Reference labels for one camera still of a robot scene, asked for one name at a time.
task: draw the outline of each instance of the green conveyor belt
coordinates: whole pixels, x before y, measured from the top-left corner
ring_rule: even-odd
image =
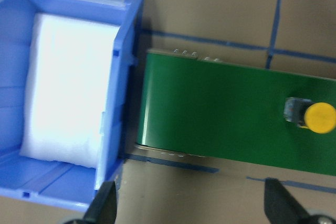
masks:
[[[288,97],[336,106],[336,81],[150,52],[138,144],[336,175],[336,130],[285,121]]]

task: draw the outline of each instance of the bolt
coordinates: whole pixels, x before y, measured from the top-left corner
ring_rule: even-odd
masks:
[[[319,224],[332,224],[332,221],[324,216],[321,216],[317,221]]]

